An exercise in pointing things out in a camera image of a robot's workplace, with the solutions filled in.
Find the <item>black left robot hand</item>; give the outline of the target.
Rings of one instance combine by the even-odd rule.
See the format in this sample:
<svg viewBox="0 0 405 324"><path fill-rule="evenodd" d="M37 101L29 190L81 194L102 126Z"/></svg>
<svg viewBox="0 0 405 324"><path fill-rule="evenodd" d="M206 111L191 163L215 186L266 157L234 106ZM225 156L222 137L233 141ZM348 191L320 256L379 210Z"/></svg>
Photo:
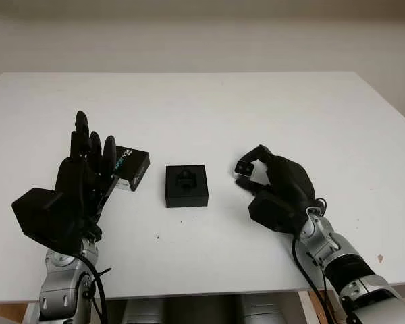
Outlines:
<svg viewBox="0 0 405 324"><path fill-rule="evenodd" d="M109 196L118 181L115 174L117 149L110 135L101 144L99 135L90 131L83 111L76 114L71 133L70 155L59 166L55 190L76 204L78 229L83 236L99 241L98 222Z"/></svg>

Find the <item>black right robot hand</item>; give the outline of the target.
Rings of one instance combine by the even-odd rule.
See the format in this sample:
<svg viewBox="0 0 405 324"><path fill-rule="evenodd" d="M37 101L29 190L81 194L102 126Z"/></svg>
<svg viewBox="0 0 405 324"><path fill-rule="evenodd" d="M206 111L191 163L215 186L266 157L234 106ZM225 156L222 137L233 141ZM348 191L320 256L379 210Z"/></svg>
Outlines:
<svg viewBox="0 0 405 324"><path fill-rule="evenodd" d="M267 167L268 184L250 179L255 161ZM236 184L255 196L266 191L295 207L316 201L314 186L305 169L297 162L274 155L264 145L246 153L236 163L234 172L237 174Z"/></svg>

